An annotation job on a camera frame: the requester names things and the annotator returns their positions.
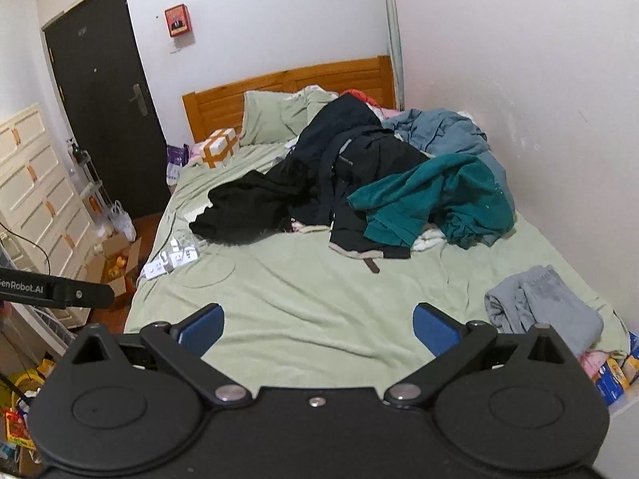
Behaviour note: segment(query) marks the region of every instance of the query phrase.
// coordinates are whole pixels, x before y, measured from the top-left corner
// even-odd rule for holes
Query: blue-gray blanket
[[[400,135],[402,140],[420,151],[439,156],[451,153],[472,154],[488,166],[499,184],[512,212],[515,202],[506,183],[506,170],[490,152],[486,135],[473,121],[454,111],[438,108],[431,111],[408,110],[381,124]]]

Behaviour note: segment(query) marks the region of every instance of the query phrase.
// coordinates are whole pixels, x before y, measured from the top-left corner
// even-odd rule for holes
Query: wooden headboard
[[[389,56],[305,66],[182,95],[193,140],[201,142],[221,127],[235,127],[239,132],[244,114],[244,92],[248,90],[296,92],[308,85],[319,85],[332,92],[355,88],[384,108],[395,107]]]

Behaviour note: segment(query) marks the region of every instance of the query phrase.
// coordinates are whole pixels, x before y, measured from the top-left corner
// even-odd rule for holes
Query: white dresser
[[[97,243],[95,225],[33,105],[0,125],[0,220],[47,252],[51,274],[83,279]],[[19,269],[47,272],[43,253],[0,226],[0,242]],[[53,310],[67,328],[89,309]]]

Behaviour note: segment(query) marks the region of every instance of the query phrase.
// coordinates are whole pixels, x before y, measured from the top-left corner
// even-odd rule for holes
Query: purple bag
[[[178,183],[180,169],[189,161],[189,147],[184,144],[183,147],[176,145],[167,145],[166,147],[166,183],[167,185],[175,185]]]

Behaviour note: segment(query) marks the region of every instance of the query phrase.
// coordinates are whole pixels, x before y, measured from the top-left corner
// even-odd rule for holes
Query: green bed sheet
[[[152,257],[184,214],[208,204],[209,189],[251,169],[266,171],[283,145],[246,146],[224,168],[183,169],[155,239]],[[604,319],[596,348],[627,352],[627,330],[612,307],[579,277],[537,228],[517,214],[492,247],[444,244],[410,260],[360,260],[328,247],[328,232],[281,233],[246,246],[211,244],[199,260],[152,281],[141,279],[126,332],[157,320],[176,323],[211,302],[223,306],[222,338],[203,360],[256,393],[260,386],[374,386],[392,383],[432,360],[414,336],[422,301],[460,322],[487,320],[484,293],[533,265],[552,264],[566,284]]]

